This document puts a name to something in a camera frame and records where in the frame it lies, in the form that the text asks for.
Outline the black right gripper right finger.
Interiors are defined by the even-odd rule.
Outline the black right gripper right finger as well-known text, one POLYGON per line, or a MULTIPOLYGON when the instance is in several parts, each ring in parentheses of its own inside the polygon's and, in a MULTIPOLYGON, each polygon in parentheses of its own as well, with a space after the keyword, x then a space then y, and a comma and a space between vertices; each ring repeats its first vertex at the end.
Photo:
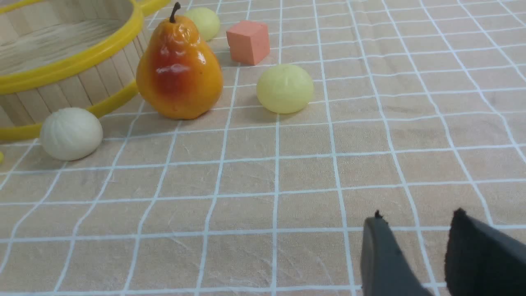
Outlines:
POLYGON ((526 246, 459 208, 449 230, 445 282, 452 296, 524 296, 526 246))

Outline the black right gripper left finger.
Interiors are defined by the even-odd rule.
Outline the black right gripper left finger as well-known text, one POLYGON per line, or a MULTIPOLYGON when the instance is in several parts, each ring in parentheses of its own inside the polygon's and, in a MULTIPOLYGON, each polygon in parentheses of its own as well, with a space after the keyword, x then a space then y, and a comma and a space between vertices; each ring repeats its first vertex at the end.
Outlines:
POLYGON ((364 296, 432 295, 413 273, 379 210, 363 223, 361 290, 364 296))

